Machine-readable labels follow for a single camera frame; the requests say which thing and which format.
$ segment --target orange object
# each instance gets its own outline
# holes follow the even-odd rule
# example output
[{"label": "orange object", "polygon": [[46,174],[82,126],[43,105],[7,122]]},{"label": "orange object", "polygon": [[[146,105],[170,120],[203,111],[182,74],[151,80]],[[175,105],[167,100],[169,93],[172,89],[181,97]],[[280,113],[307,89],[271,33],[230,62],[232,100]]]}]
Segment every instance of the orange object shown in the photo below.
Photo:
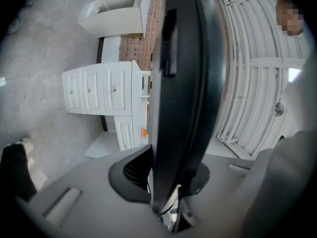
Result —
[{"label": "orange object", "polygon": [[147,130],[146,129],[141,129],[141,137],[146,137],[147,136]]}]

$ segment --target small window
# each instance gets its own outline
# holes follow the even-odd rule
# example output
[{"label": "small window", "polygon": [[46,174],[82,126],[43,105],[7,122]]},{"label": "small window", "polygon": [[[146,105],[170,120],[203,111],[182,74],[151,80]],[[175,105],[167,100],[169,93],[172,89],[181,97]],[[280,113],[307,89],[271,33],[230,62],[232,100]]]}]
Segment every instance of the small window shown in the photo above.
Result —
[{"label": "small window", "polygon": [[300,72],[301,72],[300,69],[289,68],[288,81],[293,82],[294,79],[299,75]]}]

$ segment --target concrete floor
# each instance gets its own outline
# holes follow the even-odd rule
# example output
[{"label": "concrete floor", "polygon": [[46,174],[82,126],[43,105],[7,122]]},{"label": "concrete floor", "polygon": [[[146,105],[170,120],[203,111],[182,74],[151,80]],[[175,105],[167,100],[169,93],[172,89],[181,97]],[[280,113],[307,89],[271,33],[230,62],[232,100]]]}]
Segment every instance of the concrete floor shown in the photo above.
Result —
[{"label": "concrete floor", "polygon": [[84,153],[103,130],[99,116],[68,114],[63,98],[63,71],[96,63],[98,40],[77,24],[90,1],[36,0],[0,48],[0,149],[31,137],[30,173],[42,171],[45,185],[89,160]]}]

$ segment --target brick wall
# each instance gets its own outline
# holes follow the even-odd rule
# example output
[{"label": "brick wall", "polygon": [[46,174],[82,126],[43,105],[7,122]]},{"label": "brick wall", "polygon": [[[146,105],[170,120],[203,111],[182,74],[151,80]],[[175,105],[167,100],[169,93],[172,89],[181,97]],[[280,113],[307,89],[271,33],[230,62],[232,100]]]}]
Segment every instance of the brick wall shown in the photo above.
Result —
[{"label": "brick wall", "polygon": [[151,70],[151,53],[159,33],[162,0],[151,0],[145,37],[143,34],[121,36],[120,61],[135,60],[141,70]]}]

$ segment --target white dresser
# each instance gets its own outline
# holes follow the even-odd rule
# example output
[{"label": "white dresser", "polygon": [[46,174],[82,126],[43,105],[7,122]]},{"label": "white dresser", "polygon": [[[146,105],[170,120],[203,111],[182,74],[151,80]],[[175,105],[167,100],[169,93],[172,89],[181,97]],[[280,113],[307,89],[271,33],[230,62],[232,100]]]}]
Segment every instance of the white dresser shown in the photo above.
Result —
[{"label": "white dresser", "polygon": [[86,155],[96,158],[148,143],[142,130],[147,128],[149,96],[143,83],[147,80],[142,78],[149,76],[135,61],[99,63],[63,73],[69,113],[112,116],[114,120],[115,131],[103,132]]}]

